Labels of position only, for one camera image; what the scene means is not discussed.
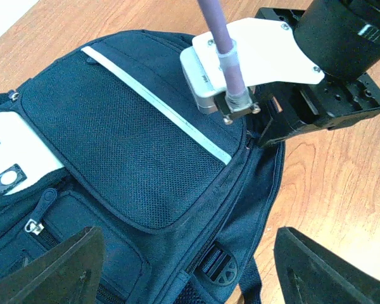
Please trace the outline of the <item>navy blue student backpack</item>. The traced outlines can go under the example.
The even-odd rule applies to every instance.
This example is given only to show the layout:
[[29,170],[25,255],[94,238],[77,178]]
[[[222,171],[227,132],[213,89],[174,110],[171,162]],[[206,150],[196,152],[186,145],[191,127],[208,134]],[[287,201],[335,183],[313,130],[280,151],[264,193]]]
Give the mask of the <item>navy blue student backpack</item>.
[[191,39],[108,35],[0,94],[0,280],[97,226],[97,303],[260,302],[285,145],[260,147],[273,108],[226,127],[194,107]]

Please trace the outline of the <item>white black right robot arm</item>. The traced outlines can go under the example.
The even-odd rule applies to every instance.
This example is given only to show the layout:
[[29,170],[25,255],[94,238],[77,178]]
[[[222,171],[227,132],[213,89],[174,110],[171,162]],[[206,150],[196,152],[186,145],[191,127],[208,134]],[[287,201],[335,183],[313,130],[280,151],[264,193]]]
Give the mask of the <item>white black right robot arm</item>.
[[318,84],[260,85],[259,145],[336,130],[380,114],[380,88],[368,70],[380,60],[380,1],[313,1],[305,10],[260,8],[258,19],[281,21],[324,73]]

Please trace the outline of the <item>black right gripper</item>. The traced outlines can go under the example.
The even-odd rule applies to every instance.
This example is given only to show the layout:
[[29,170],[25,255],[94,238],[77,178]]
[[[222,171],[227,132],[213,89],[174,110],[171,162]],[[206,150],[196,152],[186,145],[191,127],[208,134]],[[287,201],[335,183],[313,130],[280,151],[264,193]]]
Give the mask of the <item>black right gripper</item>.
[[380,114],[380,88],[367,73],[380,60],[380,6],[260,8],[256,17],[290,25],[297,45],[324,72],[319,84],[257,87],[261,147]]

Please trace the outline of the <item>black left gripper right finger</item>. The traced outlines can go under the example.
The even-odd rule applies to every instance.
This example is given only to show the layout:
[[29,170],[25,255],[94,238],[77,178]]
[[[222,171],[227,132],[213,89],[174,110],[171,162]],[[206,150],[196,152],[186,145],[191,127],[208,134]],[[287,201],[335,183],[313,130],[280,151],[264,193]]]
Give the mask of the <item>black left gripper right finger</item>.
[[277,230],[274,258],[285,303],[380,303],[380,281],[292,227]]

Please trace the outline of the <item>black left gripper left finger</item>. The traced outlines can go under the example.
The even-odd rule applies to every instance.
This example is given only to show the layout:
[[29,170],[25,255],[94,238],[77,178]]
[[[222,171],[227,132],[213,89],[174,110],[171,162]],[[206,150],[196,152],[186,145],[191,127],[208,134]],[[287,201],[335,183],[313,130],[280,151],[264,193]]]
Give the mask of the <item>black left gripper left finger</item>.
[[0,280],[0,303],[95,303],[105,258],[100,227],[86,227]]

